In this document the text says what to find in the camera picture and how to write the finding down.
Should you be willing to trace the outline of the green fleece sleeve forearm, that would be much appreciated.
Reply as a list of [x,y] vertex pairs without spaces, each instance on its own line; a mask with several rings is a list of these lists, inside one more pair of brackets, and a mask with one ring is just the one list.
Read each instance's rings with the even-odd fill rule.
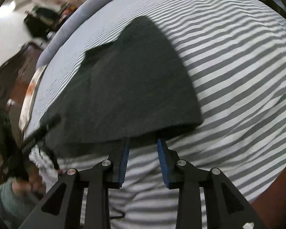
[[8,228],[19,228],[34,210],[39,199],[32,193],[15,194],[13,180],[0,186],[0,218]]

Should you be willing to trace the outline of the left hand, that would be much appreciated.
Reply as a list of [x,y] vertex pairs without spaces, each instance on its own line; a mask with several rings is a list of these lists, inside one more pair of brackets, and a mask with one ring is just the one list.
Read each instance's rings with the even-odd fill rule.
[[39,174],[38,167],[29,162],[26,165],[26,171],[28,173],[28,180],[21,178],[14,178],[12,181],[12,190],[16,196],[26,196],[28,194],[37,194],[44,196],[46,193],[46,186],[43,183],[43,179]]

